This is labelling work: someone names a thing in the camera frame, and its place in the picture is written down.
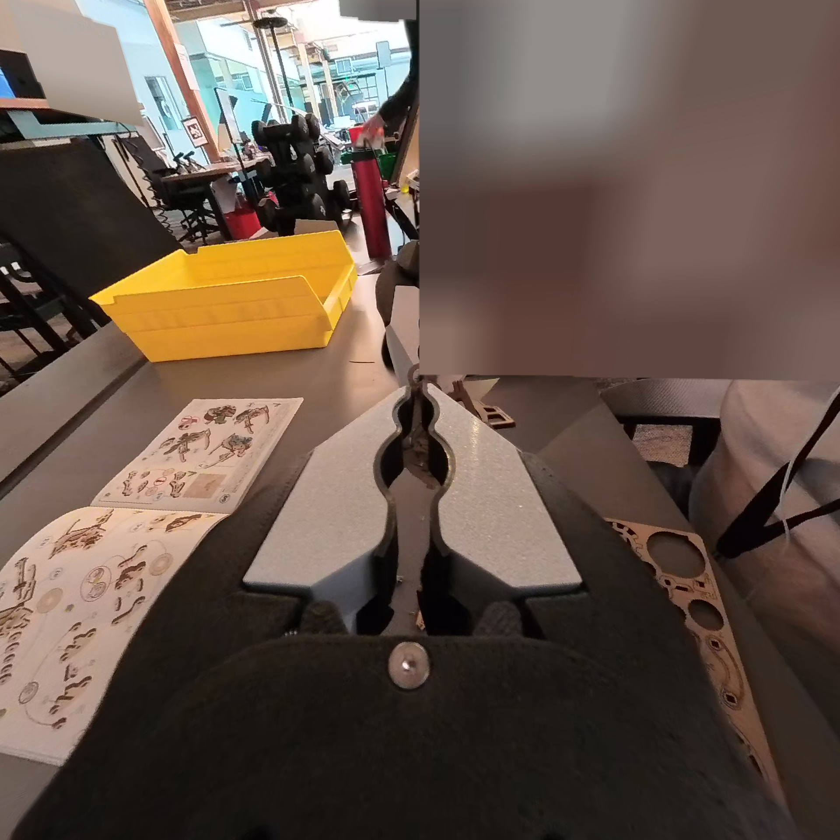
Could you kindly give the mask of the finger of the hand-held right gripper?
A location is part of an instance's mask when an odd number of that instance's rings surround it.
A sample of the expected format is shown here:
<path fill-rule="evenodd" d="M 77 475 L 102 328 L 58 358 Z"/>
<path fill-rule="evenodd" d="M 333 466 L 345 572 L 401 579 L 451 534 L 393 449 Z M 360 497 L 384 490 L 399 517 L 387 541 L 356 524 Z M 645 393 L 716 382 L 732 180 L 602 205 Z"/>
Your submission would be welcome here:
<path fill-rule="evenodd" d="M 375 281 L 375 305 L 385 326 L 383 361 L 397 383 L 405 385 L 419 363 L 419 287 L 396 260 L 381 268 Z"/>

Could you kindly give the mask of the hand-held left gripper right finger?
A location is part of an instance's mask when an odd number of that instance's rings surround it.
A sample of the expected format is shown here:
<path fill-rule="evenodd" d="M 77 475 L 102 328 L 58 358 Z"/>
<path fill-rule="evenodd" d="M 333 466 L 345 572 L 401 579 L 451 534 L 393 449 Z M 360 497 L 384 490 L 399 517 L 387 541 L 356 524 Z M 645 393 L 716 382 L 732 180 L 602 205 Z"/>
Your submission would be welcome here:
<path fill-rule="evenodd" d="M 426 625 L 476 625 L 496 602 L 582 593 L 584 583 L 522 452 L 436 385 L 423 386 L 436 486 L 423 562 Z"/>

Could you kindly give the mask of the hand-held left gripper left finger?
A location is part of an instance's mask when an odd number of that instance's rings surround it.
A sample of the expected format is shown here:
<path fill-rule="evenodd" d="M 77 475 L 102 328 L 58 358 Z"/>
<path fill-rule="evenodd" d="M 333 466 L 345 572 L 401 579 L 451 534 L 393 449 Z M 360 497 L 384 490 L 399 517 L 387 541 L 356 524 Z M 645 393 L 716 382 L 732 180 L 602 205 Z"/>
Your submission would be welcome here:
<path fill-rule="evenodd" d="M 245 573 L 246 589 L 330 602 L 351 633 L 387 628 L 398 554 L 391 487 L 412 420 L 405 385 L 311 451 Z"/>

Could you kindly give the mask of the partly built wooden model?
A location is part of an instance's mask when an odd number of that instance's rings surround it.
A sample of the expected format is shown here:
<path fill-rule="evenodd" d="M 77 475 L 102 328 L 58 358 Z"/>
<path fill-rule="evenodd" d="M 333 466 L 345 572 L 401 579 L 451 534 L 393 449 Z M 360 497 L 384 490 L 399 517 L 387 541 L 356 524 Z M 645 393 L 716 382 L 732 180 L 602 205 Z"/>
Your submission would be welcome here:
<path fill-rule="evenodd" d="M 467 390 L 466 381 L 462 377 L 456 377 L 452 380 L 447 396 L 483 424 L 496 431 L 512 429 L 517 425 L 516 420 L 499 407 L 488 405 L 473 397 Z"/>

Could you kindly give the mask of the small wooden model part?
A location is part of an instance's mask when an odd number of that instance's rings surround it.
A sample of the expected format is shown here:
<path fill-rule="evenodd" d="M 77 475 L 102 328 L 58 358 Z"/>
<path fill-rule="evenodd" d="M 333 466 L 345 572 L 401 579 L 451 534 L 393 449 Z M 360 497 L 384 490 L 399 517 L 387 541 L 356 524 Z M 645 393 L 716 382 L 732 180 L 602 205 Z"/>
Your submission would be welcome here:
<path fill-rule="evenodd" d="M 434 434 L 437 406 L 427 392 L 426 377 L 414 363 L 406 375 L 411 421 L 402 443 L 403 464 L 408 472 L 430 490 L 446 485 L 448 458 Z"/>

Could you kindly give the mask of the laser-cut wooden parts sheet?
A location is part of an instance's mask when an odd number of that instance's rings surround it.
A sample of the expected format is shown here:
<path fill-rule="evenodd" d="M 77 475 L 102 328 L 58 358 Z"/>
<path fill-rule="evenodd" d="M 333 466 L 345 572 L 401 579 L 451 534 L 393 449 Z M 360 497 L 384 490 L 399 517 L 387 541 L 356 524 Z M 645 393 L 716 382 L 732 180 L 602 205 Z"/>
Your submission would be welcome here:
<path fill-rule="evenodd" d="M 715 695 L 773 798 L 788 802 L 703 541 L 693 532 L 605 519 L 684 614 Z"/>

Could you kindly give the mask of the model instruction booklet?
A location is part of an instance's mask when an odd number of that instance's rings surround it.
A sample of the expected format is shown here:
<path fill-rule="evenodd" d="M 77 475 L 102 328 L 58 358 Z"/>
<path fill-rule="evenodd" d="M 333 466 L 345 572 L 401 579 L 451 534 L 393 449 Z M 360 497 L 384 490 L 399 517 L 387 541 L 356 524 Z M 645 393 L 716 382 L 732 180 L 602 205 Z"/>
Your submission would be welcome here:
<path fill-rule="evenodd" d="M 238 507 L 302 397 L 191 401 L 1 577 L 1 751 L 60 766 L 176 572 Z"/>

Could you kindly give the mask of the red cylinder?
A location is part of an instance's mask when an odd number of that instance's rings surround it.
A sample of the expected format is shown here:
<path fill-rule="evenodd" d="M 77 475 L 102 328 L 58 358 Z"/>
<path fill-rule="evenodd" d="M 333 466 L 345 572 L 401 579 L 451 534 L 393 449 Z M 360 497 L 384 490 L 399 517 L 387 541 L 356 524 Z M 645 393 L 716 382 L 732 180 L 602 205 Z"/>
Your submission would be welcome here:
<path fill-rule="evenodd" d="M 353 137 L 351 170 L 364 240 L 371 259 L 392 257 L 382 174 L 371 137 L 358 129 Z"/>

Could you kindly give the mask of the yellow plastic bin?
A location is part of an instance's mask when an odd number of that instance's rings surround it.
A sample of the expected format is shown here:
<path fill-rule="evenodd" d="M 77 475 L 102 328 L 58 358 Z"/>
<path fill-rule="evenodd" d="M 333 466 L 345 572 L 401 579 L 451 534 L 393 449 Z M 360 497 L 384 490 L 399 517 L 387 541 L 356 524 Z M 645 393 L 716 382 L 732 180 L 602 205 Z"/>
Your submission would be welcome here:
<path fill-rule="evenodd" d="M 172 253 L 91 296 L 149 362 L 326 347 L 358 270 L 337 228 Z"/>

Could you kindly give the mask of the black dumbbell rack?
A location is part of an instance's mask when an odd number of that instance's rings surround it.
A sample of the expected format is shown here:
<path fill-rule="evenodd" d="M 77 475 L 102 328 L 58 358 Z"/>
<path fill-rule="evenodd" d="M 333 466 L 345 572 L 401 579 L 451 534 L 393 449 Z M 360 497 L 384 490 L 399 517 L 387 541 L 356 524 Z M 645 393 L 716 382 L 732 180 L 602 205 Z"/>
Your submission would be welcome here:
<path fill-rule="evenodd" d="M 334 160 L 319 119 L 294 112 L 284 123 L 254 121 L 251 133 L 271 157 L 255 166 L 268 190 L 256 207 L 262 226 L 279 236 L 293 235 L 298 221 L 334 222 L 342 229 L 352 210 L 350 190 L 343 180 L 328 185 Z"/>

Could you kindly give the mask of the red bin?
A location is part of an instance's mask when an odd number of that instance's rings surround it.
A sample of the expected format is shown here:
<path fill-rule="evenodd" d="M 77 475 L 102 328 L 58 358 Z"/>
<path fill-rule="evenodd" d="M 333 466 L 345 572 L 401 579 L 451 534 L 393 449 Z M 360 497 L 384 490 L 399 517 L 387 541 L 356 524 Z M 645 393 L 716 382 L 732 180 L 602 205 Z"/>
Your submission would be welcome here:
<path fill-rule="evenodd" d="M 229 236 L 232 240 L 246 240 L 257 235 L 262 224 L 256 211 L 247 203 L 237 204 L 232 210 L 224 213 Z"/>

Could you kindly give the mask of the wooden background table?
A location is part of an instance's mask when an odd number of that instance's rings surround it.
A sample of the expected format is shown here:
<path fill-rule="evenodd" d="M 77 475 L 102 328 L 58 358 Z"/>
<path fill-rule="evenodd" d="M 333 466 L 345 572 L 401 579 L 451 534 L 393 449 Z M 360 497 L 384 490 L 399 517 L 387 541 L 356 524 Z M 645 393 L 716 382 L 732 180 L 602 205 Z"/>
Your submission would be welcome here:
<path fill-rule="evenodd" d="M 234 237 L 229 229 L 225 213 L 213 193 L 212 184 L 233 178 L 242 185 L 247 205 L 255 211 L 258 201 L 264 195 L 257 172 L 262 161 L 273 164 L 270 153 L 259 152 L 251 160 L 213 163 L 199 171 L 163 175 L 161 184 L 165 184 L 167 189 L 175 185 L 184 188 L 200 187 L 213 210 L 213 215 L 224 241 L 230 242 L 234 240 Z"/>

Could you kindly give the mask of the black office chair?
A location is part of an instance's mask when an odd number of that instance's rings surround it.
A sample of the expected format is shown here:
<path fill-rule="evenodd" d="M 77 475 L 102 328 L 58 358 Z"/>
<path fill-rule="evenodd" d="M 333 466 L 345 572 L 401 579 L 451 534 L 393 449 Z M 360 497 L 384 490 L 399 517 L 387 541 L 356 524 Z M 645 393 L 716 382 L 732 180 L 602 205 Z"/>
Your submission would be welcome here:
<path fill-rule="evenodd" d="M 164 178 L 174 175 L 175 170 L 168 167 L 162 158 L 153 151 L 146 140 L 138 136 L 120 138 L 122 147 L 130 154 L 134 163 L 141 169 L 154 196 L 154 211 L 161 223 L 172 231 L 167 213 L 178 212 L 182 215 L 183 234 L 178 241 L 207 244 L 207 236 L 219 231 L 215 216 L 211 210 L 203 187 L 166 182 Z"/>

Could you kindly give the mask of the black slanted panel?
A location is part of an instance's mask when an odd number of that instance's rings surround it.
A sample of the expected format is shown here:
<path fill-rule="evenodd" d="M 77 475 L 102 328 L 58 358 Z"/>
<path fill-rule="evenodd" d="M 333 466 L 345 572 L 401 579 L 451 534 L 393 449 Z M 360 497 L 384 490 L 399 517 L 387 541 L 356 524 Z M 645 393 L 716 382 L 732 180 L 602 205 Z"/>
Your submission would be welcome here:
<path fill-rule="evenodd" d="M 89 140 L 1 153 L 1 229 L 45 278 L 98 323 L 92 297 L 183 251 Z"/>

